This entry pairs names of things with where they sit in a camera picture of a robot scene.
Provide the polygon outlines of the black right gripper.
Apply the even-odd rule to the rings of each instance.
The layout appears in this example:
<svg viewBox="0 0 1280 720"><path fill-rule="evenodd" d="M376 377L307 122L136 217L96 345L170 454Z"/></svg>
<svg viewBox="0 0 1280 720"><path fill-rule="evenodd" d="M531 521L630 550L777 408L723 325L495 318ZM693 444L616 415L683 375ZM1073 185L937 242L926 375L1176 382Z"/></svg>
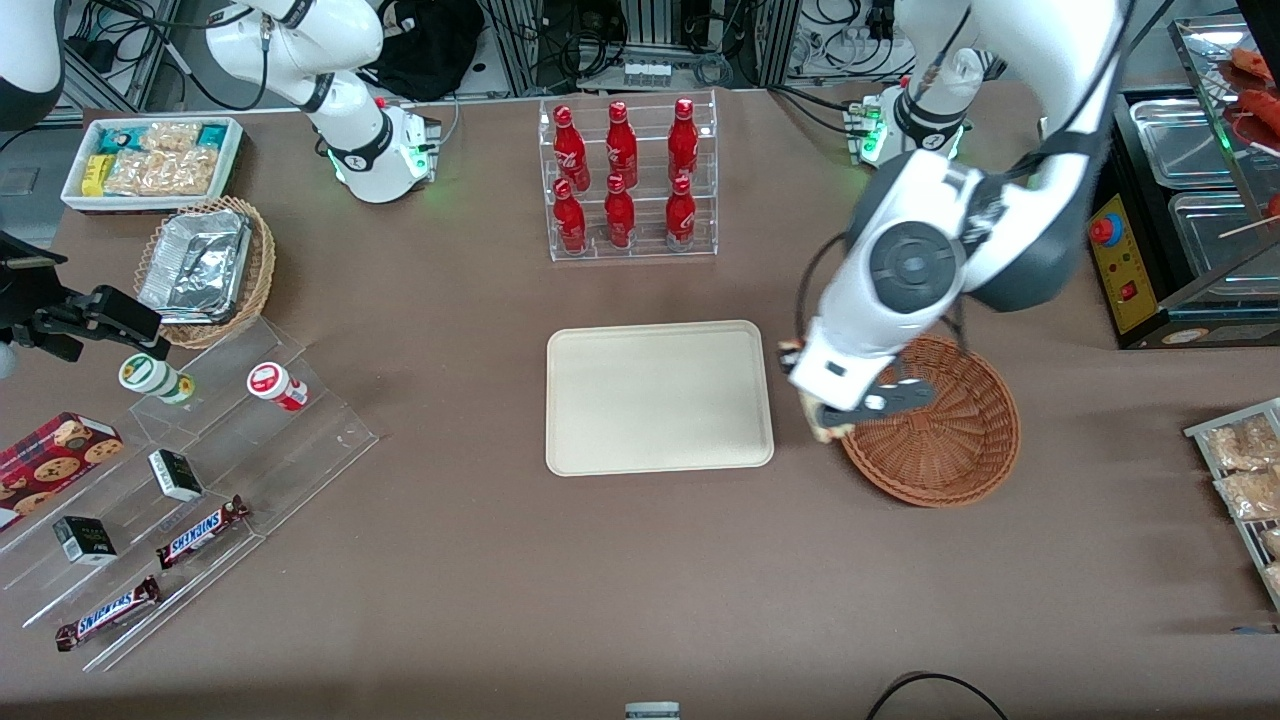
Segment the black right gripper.
<svg viewBox="0 0 1280 720"><path fill-rule="evenodd" d="M114 286L88 293L63 287L55 268L67 258L1 233L1 333L24 348L78 363L82 340L110 340L132 347L161 345L161 318ZM51 333L40 313L65 301L64 333Z"/></svg>

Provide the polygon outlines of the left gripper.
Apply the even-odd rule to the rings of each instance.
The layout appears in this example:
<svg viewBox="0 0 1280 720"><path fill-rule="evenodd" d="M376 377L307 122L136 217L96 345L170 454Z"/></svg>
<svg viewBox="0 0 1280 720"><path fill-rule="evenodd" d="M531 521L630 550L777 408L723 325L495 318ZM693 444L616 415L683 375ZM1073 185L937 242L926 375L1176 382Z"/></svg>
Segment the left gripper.
<svg viewBox="0 0 1280 720"><path fill-rule="evenodd" d="M820 427L856 425L874 413L906 413L934 401L934 387L919 378L905 378L891 384L878 384L867 392L867 405L840 409L820 404Z"/></svg>

